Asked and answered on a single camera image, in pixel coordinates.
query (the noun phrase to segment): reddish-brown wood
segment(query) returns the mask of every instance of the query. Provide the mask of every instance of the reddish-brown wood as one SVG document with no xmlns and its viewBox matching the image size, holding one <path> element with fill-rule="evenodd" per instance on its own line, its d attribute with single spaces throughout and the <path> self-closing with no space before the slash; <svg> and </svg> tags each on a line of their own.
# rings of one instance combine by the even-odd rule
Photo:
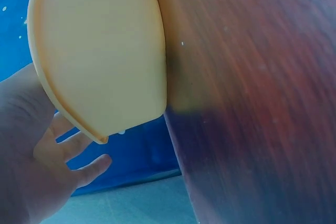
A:
<svg viewBox="0 0 336 224">
<path fill-rule="evenodd" d="M 336 223 L 336 0 L 159 0 L 200 223 Z"/>
</svg>

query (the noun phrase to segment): hand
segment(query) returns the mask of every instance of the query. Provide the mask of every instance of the hand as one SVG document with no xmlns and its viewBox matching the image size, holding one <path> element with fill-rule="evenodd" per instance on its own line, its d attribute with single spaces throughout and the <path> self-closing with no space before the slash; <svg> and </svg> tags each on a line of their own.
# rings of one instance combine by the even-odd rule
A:
<svg viewBox="0 0 336 224">
<path fill-rule="evenodd" d="M 79 187 L 91 183 L 111 164 L 102 155 L 86 167 L 66 162 L 90 143 L 77 133 L 57 144 L 73 128 L 41 87 L 32 65 L 0 83 L 0 220 L 40 223 L 57 212 Z"/>
</svg>

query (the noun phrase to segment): light gray floor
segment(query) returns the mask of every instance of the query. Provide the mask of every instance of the light gray floor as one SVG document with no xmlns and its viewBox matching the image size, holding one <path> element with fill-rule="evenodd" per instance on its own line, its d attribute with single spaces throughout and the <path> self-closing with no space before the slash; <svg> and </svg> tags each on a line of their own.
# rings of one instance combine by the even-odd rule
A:
<svg viewBox="0 0 336 224">
<path fill-rule="evenodd" d="M 196 224 L 181 176 L 72 197 L 43 224 Z"/>
</svg>

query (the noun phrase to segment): yellow plastic lid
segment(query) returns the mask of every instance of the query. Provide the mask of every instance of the yellow plastic lid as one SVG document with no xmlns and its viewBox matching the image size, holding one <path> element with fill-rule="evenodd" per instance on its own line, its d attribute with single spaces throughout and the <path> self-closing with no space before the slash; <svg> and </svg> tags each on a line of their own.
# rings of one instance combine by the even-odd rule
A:
<svg viewBox="0 0 336 224">
<path fill-rule="evenodd" d="M 29 0 L 27 26 L 47 95 L 97 143 L 163 114 L 165 42 L 157 0 Z"/>
</svg>

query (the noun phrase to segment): blue tarp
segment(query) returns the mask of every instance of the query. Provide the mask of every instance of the blue tarp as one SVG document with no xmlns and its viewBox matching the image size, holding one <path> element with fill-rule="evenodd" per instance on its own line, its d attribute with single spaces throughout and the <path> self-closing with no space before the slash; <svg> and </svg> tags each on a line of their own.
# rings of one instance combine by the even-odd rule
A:
<svg viewBox="0 0 336 224">
<path fill-rule="evenodd" d="M 27 6 L 28 0 L 0 0 L 0 81 L 31 63 L 25 24 Z M 75 194 L 134 183 L 179 167 L 163 117 L 129 129 L 123 135 L 113 135 L 107 145 L 93 143 L 70 161 L 69 167 L 87 165 L 103 153 L 112 156 L 113 165 Z"/>
</svg>

